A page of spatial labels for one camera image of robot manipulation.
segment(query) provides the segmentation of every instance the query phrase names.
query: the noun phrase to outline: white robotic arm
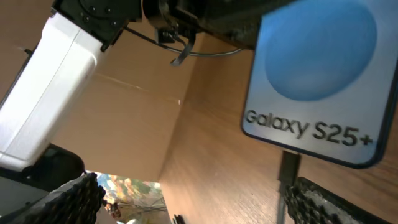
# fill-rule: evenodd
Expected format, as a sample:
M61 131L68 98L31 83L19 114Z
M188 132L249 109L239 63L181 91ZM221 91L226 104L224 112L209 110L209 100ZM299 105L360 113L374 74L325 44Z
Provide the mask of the white robotic arm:
M62 116L104 52L102 43L56 13L0 109L0 167L22 171L47 148Z

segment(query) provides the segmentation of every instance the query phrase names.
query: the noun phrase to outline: black cable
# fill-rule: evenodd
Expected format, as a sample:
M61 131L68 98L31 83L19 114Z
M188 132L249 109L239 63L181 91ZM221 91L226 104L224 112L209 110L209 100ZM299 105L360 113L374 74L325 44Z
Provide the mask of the black cable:
M137 31L135 31L135 30L133 30L132 28L125 27L124 30L126 30L126 31L128 31L129 33L134 34L134 35L136 35L136 36L138 36L138 37L140 37L140 38L142 38L142 39L144 39L144 40L146 40L146 41L148 41L148 42L150 42L150 43L152 43L152 44L158 45L159 47L162 47L163 49L171 50L171 51L173 51L173 52L175 52L175 53L179 53L179 54L182 52L182 51L179 50L179 49L175 49L175 48L173 48L173 47L169 47L169 46L166 46L166 45L164 45L164 44L158 43L158 42L156 42L155 40L152 40L151 38L149 38L149 37L147 37L147 36L145 36L145 35L143 35L143 34L140 34L139 32L137 32ZM232 50L232 51L229 51L229 52L220 52L220 53L199 53L199 52L190 52L190 53L189 53L189 56L196 56L196 57L222 57L222 56L227 56L227 55L236 54L236 53L238 53L238 52L240 52L240 51L242 51L242 50L243 50L243 49L235 49L235 50Z

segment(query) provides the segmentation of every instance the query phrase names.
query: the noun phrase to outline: cardboard box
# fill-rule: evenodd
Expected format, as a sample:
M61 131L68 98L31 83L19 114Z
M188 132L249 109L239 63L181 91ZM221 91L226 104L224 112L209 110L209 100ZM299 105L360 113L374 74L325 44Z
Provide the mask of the cardboard box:
M0 2L1 98L27 58L23 50L39 42L51 4ZM129 26L154 36L145 19ZM127 32L110 50L52 142L78 154L87 170L156 181L196 58L172 67L177 54Z

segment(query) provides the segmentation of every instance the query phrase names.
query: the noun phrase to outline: textured black surface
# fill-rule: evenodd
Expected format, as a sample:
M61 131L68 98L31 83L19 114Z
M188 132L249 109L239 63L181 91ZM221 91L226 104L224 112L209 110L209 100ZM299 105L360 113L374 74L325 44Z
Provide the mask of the textured black surface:
M309 192L322 198L323 205L317 205L312 198L308 197ZM287 187L285 202L289 216L298 224L388 223L303 177L299 177L294 186ZM329 209L330 205L341 212Z
M49 193L8 223L94 224L104 195L105 190L98 186L96 174L86 174Z

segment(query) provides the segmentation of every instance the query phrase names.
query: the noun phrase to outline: blue circle graphic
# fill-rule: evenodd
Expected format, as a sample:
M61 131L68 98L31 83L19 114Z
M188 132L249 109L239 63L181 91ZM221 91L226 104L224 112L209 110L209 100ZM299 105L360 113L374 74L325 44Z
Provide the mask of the blue circle graphic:
M268 80L278 93L299 101L320 100L353 83L377 39L372 14L348 0L302 1L282 10L272 28Z

